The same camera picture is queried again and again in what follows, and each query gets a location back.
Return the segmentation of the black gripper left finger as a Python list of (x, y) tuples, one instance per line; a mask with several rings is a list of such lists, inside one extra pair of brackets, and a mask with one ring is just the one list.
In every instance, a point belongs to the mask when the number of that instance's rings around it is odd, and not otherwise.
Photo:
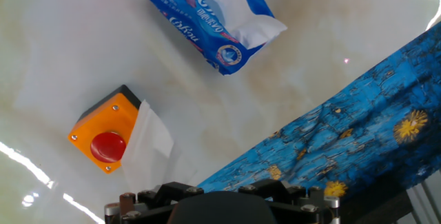
[(204, 189), (177, 182), (162, 184), (158, 191), (126, 192), (119, 202), (105, 205), (105, 224), (169, 223), (179, 201), (201, 194)]

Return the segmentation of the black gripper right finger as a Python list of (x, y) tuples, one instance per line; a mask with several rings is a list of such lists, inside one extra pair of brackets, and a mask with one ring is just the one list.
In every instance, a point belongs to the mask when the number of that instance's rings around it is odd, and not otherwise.
[(265, 179), (239, 187), (239, 193), (263, 198), (277, 223), (340, 224), (340, 199), (318, 186), (305, 188)]

